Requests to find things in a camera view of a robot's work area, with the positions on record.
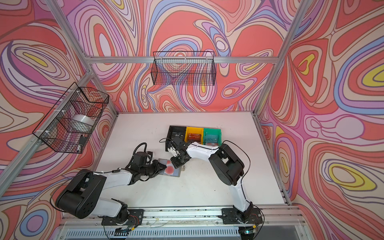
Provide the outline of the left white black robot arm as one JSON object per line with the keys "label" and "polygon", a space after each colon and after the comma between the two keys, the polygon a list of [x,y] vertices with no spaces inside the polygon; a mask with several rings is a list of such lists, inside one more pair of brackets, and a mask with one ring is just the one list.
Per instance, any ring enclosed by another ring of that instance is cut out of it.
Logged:
{"label": "left white black robot arm", "polygon": [[108,217],[122,225],[131,215],[128,205],[117,199],[102,198],[102,192],[156,177],[167,166],[153,160],[152,155],[152,152],[134,153],[125,168],[108,172],[79,171],[59,194],[55,207],[78,219],[89,216]]}

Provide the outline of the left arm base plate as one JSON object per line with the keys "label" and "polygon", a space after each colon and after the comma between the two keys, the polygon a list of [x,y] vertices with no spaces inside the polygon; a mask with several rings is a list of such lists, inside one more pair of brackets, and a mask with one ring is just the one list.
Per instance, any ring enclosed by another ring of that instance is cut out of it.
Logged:
{"label": "left arm base plate", "polygon": [[116,217],[103,217],[102,226],[137,227],[143,222],[144,209],[122,210]]}

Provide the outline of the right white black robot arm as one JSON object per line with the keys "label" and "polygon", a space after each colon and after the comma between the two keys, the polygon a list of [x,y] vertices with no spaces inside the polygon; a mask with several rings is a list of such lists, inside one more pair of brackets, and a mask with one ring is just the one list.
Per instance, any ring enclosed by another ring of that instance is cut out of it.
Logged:
{"label": "right white black robot arm", "polygon": [[223,209],[232,211],[231,213],[222,213],[222,219],[228,221],[237,221],[247,223],[253,214],[254,206],[247,199],[243,187],[243,178],[245,165],[243,161],[227,144],[220,146],[207,146],[197,142],[188,143],[180,137],[166,139],[166,148],[173,156],[171,162],[177,169],[185,165],[190,159],[200,159],[209,162],[213,167],[218,178],[230,187],[233,197],[233,207]]}

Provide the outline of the pink white circle card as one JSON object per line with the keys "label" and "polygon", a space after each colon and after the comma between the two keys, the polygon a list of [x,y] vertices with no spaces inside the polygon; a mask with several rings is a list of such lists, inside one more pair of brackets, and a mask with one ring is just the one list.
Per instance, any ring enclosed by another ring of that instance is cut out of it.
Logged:
{"label": "pink white circle card", "polygon": [[179,177],[180,176],[181,170],[174,168],[174,166],[171,163],[171,161],[167,161],[166,165],[167,165],[167,168],[163,172],[164,175],[171,176],[171,177]]}

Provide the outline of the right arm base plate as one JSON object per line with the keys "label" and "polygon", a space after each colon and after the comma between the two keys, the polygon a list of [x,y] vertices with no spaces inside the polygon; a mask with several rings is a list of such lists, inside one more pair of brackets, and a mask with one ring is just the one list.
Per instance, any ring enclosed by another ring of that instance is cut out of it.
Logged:
{"label": "right arm base plate", "polygon": [[261,211],[254,208],[248,209],[245,212],[241,212],[235,207],[223,208],[221,215],[218,217],[223,220],[225,225],[253,224],[258,226],[264,220]]}

